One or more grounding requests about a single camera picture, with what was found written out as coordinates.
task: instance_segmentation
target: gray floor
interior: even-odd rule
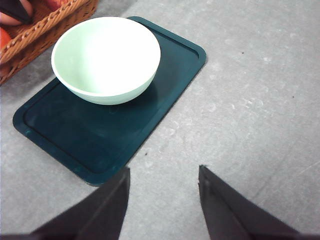
[[[320,234],[319,13],[317,0],[100,0],[94,17],[141,16],[207,53],[129,163],[120,239],[209,239],[199,164],[297,230]],[[53,78],[51,51],[1,87],[2,233],[30,232],[94,190],[12,125]]]

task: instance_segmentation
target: plastic tray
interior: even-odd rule
[[[161,48],[157,73],[144,93],[127,103],[98,105],[55,78],[13,117],[19,132],[95,186],[130,160],[206,60],[200,46],[141,17],[129,19],[149,28]]]

